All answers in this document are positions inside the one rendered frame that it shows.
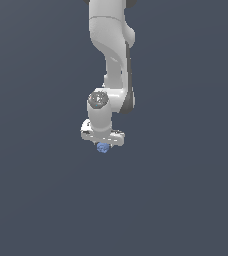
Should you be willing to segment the small blue lumpy object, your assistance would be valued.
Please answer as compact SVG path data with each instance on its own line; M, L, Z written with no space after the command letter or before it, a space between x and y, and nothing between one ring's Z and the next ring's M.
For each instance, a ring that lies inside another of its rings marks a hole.
M107 153L109 150L109 145L107 143L101 143L99 142L97 144L97 151L100 153Z

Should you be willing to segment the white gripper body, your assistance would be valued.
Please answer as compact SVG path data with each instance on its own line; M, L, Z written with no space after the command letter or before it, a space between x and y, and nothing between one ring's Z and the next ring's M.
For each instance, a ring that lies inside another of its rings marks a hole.
M119 130L112 130L109 135L96 135L93 129L91 128L91 122L89 119L86 119L80 129L81 138L83 140L88 140L97 144L107 143L111 147L113 146L122 146L124 144L125 133Z

